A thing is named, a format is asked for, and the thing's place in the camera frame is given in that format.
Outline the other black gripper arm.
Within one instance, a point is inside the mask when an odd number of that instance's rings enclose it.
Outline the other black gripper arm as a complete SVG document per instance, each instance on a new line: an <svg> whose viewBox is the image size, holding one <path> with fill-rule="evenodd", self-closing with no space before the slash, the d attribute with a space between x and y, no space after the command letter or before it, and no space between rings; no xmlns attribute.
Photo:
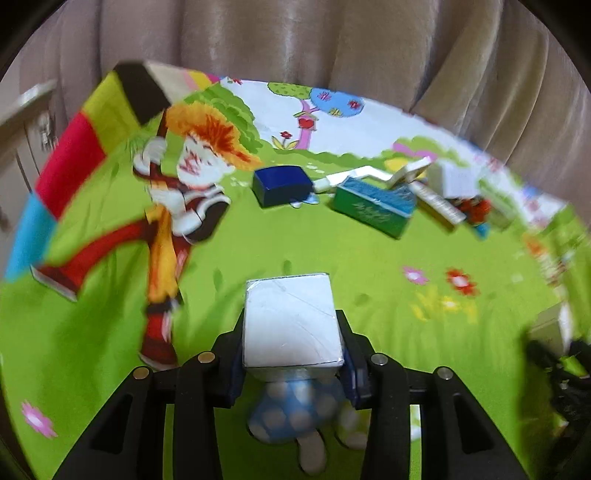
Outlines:
<svg viewBox="0 0 591 480"><path fill-rule="evenodd" d="M585 371L583 376L567 370L565 361L541 341L526 337L528 361L548 380L549 404L566 421L542 458L539 479L588 479L590 477L590 344L581 338L569 342L567 356Z"/></svg>

